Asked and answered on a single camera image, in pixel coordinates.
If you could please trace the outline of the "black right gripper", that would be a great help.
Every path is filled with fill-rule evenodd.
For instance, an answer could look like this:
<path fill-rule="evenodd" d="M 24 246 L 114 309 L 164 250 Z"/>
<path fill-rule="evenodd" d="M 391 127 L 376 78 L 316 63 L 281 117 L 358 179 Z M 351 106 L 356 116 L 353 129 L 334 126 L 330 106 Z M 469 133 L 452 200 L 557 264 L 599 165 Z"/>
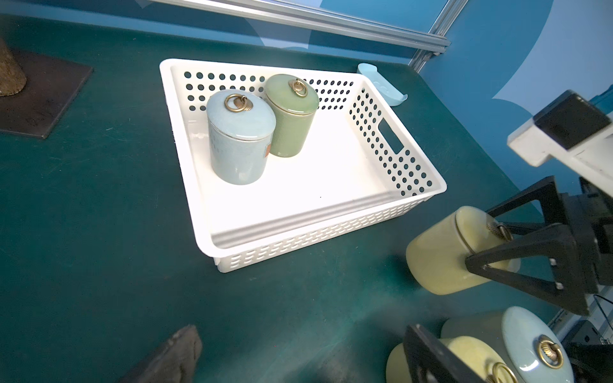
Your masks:
<path fill-rule="evenodd" d="M 555 224 L 469 256 L 467 270 L 588 315 L 587 296 L 612 285 L 612 197 L 584 177 L 579 185 L 579 195 L 560 197 L 555 177 L 548 176 L 490 208 L 487 213 L 498 217 L 536 201 L 544 222 Z"/>

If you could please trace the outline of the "blue grey tea canister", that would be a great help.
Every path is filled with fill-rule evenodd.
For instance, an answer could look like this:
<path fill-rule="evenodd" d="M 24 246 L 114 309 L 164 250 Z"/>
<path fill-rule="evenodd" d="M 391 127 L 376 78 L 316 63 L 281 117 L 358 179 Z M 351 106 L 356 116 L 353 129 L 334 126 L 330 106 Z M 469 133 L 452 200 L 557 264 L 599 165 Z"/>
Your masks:
<path fill-rule="evenodd" d="M 443 338 L 470 336 L 492 347 L 520 382 L 573 382 L 571 362 L 553 331 L 519 306 L 449 319 Z"/>
<path fill-rule="evenodd" d="M 207 103 L 211 165 L 230 184 L 256 182 L 264 172 L 276 116 L 260 97 L 236 89 L 211 96 Z"/>

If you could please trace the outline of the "white perforated plastic basket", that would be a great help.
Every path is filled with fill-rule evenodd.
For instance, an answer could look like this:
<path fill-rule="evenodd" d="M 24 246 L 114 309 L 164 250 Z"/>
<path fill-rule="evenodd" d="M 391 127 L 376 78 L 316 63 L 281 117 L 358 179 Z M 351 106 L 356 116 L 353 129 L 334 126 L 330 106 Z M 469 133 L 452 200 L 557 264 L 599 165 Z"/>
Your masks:
<path fill-rule="evenodd" d="M 196 243 L 223 273 L 404 215 L 447 189 L 369 78 L 296 68 L 320 101 L 303 150 L 269 156 L 253 184 L 229 184 L 211 166 L 209 98 L 262 96 L 283 69 L 170 58 L 160 72 Z"/>

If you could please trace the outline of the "yellow green tea canister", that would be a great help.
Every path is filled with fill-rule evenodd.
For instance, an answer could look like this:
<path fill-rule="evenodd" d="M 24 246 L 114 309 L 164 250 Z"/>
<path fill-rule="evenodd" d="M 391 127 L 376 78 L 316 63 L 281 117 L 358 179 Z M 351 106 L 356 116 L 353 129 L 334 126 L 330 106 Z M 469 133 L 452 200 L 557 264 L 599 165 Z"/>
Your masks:
<path fill-rule="evenodd" d="M 511 231 L 476 207 L 460 207 L 413 239 L 405 256 L 418 283 L 435 295 L 451 295 L 487 283 L 465 260 L 513 240 Z"/>

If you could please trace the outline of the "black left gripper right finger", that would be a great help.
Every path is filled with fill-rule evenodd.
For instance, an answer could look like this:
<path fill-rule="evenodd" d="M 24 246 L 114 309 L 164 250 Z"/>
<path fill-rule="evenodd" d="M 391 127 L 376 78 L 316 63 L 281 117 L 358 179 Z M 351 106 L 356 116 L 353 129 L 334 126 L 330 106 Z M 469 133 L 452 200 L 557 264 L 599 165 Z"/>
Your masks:
<path fill-rule="evenodd" d="M 420 324 L 408 325 L 403 348 L 412 382 L 485 382 Z"/>

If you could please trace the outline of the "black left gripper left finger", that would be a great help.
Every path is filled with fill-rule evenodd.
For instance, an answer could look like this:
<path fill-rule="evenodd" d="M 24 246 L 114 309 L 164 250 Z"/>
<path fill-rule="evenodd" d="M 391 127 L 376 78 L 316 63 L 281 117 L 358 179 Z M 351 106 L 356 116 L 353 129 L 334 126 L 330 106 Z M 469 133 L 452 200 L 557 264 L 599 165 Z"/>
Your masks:
<path fill-rule="evenodd" d="M 181 328 L 117 382 L 193 382 L 203 344 L 195 325 Z"/>

